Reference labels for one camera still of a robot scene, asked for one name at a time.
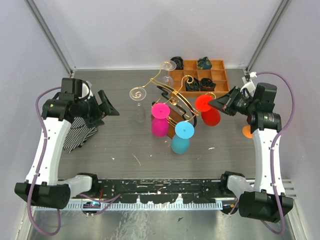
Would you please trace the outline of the red wine glass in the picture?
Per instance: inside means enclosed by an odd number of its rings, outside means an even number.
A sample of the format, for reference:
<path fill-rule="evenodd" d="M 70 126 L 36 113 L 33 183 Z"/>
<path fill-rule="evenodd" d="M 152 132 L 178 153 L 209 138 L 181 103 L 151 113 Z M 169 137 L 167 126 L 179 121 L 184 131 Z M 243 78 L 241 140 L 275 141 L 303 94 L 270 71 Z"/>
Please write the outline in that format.
<path fill-rule="evenodd" d="M 221 121 L 221 115 L 217 109 L 209 105 L 214 98 L 209 94 L 203 94 L 196 98 L 195 107 L 200 112 L 203 122 L 209 127 L 215 127 Z"/>

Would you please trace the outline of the wooden compartment tray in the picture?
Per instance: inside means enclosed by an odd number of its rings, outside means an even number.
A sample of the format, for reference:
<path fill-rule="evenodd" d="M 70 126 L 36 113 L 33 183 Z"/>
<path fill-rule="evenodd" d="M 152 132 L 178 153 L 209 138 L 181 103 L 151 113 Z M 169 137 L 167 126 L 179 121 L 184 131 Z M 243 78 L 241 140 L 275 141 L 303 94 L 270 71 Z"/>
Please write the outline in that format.
<path fill-rule="evenodd" d="M 221 97 L 230 91 L 227 72 L 224 61 L 221 59 L 210 60 L 211 69 L 198 69 L 197 60 L 184 60 L 183 69 L 175 69 L 169 72 L 169 76 L 173 78 L 173 88 L 175 90 L 180 89 L 180 93 L 186 98 L 196 98 L 200 95 L 212 92 L 216 97 Z M 203 79 L 210 79 L 215 88 L 202 86 L 197 91 L 190 91 L 186 89 L 186 81 L 182 78 L 185 75 L 190 75 L 201 83 Z"/>

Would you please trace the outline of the orange wine glass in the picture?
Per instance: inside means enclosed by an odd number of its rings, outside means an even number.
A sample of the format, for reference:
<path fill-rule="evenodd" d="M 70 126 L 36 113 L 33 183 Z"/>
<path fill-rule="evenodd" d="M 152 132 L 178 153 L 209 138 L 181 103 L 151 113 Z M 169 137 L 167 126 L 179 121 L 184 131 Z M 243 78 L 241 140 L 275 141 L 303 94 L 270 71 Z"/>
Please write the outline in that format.
<path fill-rule="evenodd" d="M 253 135 L 251 133 L 251 126 L 250 125 L 246 125 L 242 128 L 242 133 L 243 135 L 248 138 L 248 139 L 252 139 Z"/>

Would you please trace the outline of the striped black white cloth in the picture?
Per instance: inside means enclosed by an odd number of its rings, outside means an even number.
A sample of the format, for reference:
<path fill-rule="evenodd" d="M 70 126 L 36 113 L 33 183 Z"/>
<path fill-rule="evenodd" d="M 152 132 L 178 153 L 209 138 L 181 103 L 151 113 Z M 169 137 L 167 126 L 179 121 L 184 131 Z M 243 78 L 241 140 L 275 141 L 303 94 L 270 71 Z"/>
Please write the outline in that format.
<path fill-rule="evenodd" d="M 69 154 L 76 148 L 81 148 L 97 132 L 97 127 L 88 127 L 83 118 L 76 117 L 65 137 L 63 150 Z"/>

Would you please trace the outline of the gold wire wine glass rack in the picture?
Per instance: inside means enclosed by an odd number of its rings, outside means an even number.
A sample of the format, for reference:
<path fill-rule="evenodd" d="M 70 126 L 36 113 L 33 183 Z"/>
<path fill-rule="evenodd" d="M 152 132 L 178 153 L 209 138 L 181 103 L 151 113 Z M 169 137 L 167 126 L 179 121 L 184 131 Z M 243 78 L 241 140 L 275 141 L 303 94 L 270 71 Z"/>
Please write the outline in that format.
<path fill-rule="evenodd" d="M 181 81 L 183 82 L 184 79 L 188 79 L 189 77 L 192 76 L 185 75 Z M 176 90 L 174 87 L 163 84 L 162 80 L 157 80 L 156 77 L 150 78 L 148 83 L 155 85 L 161 93 L 159 99 L 152 102 L 151 108 L 158 103 L 166 104 L 170 108 L 170 114 L 167 117 L 169 127 L 166 136 L 172 139 L 175 135 L 176 125 L 182 121 L 187 121 L 194 128 L 196 127 L 198 122 L 197 117 L 201 116 L 195 105 L 197 97 L 184 97 L 180 93 L 180 89 Z M 213 92 L 205 93 L 204 95 L 211 95 L 214 99 L 217 98 Z"/>

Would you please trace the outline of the clear wine glass back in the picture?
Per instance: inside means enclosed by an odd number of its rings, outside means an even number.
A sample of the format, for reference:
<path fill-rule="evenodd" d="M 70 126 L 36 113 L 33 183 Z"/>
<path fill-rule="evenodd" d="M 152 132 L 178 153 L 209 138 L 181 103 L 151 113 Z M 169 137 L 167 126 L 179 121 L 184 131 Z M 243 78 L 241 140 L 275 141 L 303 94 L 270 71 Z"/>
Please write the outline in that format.
<path fill-rule="evenodd" d="M 166 71 L 166 75 L 162 78 L 163 84 L 166 84 L 169 87 L 173 87 L 174 80 L 170 76 L 170 72 L 174 71 L 176 67 L 177 67 L 177 64 L 173 60 L 164 61 L 161 64 L 161 69 Z"/>

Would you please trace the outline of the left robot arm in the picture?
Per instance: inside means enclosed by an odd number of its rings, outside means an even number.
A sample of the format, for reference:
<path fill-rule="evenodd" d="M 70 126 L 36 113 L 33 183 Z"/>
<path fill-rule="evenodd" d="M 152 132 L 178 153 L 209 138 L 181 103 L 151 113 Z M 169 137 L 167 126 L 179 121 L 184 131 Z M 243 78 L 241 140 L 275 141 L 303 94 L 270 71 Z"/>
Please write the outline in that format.
<path fill-rule="evenodd" d="M 69 200 L 82 193 L 95 198 L 100 193 L 98 176 L 79 173 L 67 180 L 58 179 L 63 144 L 75 118 L 83 118 L 87 127 L 104 124 L 106 116 L 119 116 L 104 90 L 98 91 L 101 102 L 87 81 L 64 77 L 54 97 L 45 101 L 37 116 L 41 135 L 33 164 L 24 182 L 17 182 L 14 192 L 29 207 L 64 209 Z"/>

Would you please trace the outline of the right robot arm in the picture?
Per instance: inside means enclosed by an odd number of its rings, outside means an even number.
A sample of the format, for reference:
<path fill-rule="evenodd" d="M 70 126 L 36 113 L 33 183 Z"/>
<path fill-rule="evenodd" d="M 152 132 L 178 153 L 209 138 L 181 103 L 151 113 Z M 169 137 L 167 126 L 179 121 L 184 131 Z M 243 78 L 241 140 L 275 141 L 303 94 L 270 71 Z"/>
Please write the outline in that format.
<path fill-rule="evenodd" d="M 241 217 L 277 223 L 294 206 L 286 196 L 280 170 L 281 116 L 274 113 L 277 87 L 260 82 L 253 96 L 234 87 L 224 96 L 208 104 L 220 112 L 247 117 L 255 148 L 255 180 L 250 185 L 241 173 L 225 171 L 220 178 L 219 191 L 225 197 L 238 198 Z"/>

